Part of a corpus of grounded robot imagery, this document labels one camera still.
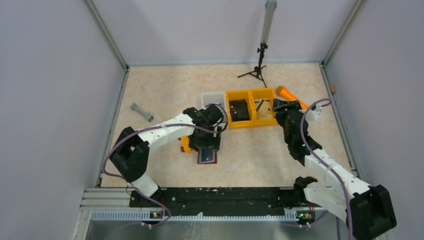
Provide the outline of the grey dumbbell shaped part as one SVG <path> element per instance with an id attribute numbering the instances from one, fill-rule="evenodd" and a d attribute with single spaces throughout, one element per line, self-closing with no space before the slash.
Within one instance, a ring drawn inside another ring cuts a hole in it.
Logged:
<path id="1" fill-rule="evenodd" d="M 133 110 L 134 112 L 138 113 L 139 115 L 141 115 L 149 123 L 151 123 L 154 120 L 154 116 L 152 114 L 143 111 L 134 102 L 130 105 L 130 109 Z"/>

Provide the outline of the clear plastic bin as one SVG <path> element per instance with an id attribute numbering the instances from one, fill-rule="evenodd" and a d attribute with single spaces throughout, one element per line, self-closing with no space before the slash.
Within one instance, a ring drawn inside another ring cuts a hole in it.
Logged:
<path id="1" fill-rule="evenodd" d="M 203 108 L 209 104 L 219 104 L 227 110 L 226 93 L 224 91 L 202 93 L 200 100 Z"/>

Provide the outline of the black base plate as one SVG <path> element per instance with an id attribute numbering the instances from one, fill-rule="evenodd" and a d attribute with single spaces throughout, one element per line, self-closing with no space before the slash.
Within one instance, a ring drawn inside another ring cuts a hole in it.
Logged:
<path id="1" fill-rule="evenodd" d="M 301 201 L 292 187 L 168 187 L 160 188 L 150 199 L 135 190 L 129 207 L 167 207 L 172 216 L 262 217 L 282 216 L 298 210 L 298 216 L 311 213 L 317 205 Z"/>

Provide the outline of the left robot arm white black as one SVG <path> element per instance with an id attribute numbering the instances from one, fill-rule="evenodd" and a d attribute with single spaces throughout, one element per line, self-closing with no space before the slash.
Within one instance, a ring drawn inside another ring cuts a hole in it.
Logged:
<path id="1" fill-rule="evenodd" d="M 188 138 L 188 148 L 197 153 L 198 164 L 215 164 L 221 136 L 228 127 L 228 114 L 216 103 L 205 108 L 189 107 L 177 116 L 155 126 L 135 130 L 125 128 L 113 146 L 108 160 L 119 177 L 139 190 L 149 207 L 160 202 L 158 184 L 147 174 L 149 155 L 168 143 Z"/>

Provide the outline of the black part in bin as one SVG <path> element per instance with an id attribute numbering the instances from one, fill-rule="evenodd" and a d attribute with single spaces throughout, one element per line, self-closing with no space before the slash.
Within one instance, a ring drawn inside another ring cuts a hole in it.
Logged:
<path id="1" fill-rule="evenodd" d="M 249 121 L 248 103 L 245 99 L 229 101 L 232 122 Z"/>

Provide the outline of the small tan wall knob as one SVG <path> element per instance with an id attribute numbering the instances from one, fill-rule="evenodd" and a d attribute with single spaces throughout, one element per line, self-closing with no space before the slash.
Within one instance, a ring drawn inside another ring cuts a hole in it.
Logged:
<path id="1" fill-rule="evenodd" d="M 336 86 L 334 85 L 334 84 L 329 84 L 329 89 L 330 89 L 330 92 L 332 93 L 332 94 L 335 94 L 336 92 L 337 92 L 337 88 L 336 88 Z"/>

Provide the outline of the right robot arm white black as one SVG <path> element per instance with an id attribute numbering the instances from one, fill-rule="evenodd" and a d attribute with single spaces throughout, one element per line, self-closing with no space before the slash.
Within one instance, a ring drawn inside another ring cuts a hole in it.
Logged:
<path id="1" fill-rule="evenodd" d="M 349 239 L 373 240 L 397 226 L 391 196 L 381 184 L 373 186 L 353 175 L 308 134 L 309 112 L 319 112 L 330 103 L 328 98 L 320 99 L 303 110 L 299 100 L 272 101 L 289 154 L 326 183 L 313 177 L 298 177 L 293 200 L 299 206 L 312 203 L 333 214 L 346 224 Z"/>

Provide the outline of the yellow bin with clear bag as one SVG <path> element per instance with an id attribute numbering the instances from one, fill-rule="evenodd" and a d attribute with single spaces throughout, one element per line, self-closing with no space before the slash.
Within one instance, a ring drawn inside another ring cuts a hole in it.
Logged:
<path id="1" fill-rule="evenodd" d="M 273 101 L 276 94 L 273 88 L 254 88 L 251 89 L 253 100 L 253 126 L 272 126 L 277 125 L 275 113 L 273 112 Z"/>

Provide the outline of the orange toy microphone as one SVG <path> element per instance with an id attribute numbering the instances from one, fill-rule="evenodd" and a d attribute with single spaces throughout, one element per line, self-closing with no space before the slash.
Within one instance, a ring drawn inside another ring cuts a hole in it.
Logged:
<path id="1" fill-rule="evenodd" d="M 302 110 L 306 110 L 308 106 L 294 96 L 286 87 L 280 85 L 276 88 L 276 94 L 289 102 L 298 101 Z"/>

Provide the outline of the black tripod with grey pole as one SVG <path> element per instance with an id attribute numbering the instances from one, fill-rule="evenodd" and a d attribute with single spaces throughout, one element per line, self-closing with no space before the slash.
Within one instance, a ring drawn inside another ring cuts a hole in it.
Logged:
<path id="1" fill-rule="evenodd" d="M 271 25 L 277 6 L 277 0 L 267 0 L 265 3 L 265 15 L 260 39 L 260 47 L 257 49 L 257 53 L 259 53 L 257 66 L 255 66 L 252 71 L 237 76 L 237 78 L 241 78 L 247 75 L 252 76 L 260 80 L 265 88 L 267 88 L 267 84 L 263 77 L 262 70 L 266 67 L 266 65 L 263 65 L 263 60 L 265 57 L 265 51 L 268 49 L 268 40 L 271 31 Z"/>

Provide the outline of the yellow toy brick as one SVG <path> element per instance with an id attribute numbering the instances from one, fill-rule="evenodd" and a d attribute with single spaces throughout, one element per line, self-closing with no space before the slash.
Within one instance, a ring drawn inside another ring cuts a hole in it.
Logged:
<path id="1" fill-rule="evenodd" d="M 190 139 L 188 136 L 182 136 L 178 138 L 181 142 L 180 150 L 183 153 L 190 153 L 192 149 L 189 147 Z"/>

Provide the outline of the red leather card holder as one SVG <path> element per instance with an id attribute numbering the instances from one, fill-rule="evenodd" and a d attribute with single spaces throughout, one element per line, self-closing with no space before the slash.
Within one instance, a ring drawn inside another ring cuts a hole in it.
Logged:
<path id="1" fill-rule="evenodd" d="M 200 147 L 197 151 L 197 163 L 199 165 L 216 164 L 217 159 L 217 150 L 214 148 Z"/>

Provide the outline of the yellow bin with black part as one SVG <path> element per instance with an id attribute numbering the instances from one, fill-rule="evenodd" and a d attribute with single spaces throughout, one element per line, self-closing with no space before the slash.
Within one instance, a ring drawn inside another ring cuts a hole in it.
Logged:
<path id="1" fill-rule="evenodd" d="M 249 128 L 253 126 L 251 92 L 244 90 L 230 90 L 225 92 L 228 123 L 231 129 Z"/>

